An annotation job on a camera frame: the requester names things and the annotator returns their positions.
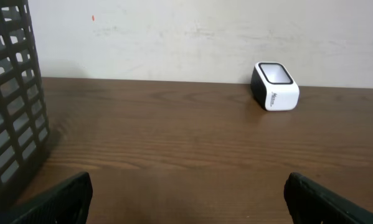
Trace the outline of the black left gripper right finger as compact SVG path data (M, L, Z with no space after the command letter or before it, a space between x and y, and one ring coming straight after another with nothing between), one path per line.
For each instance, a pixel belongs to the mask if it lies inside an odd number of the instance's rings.
M373 224L373 213L297 172L286 180L284 199L294 224Z

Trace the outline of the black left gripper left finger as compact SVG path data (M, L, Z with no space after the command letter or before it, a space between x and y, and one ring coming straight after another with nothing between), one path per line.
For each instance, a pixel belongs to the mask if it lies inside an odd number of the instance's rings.
M0 212L0 224L86 224L93 188L81 172L27 202Z

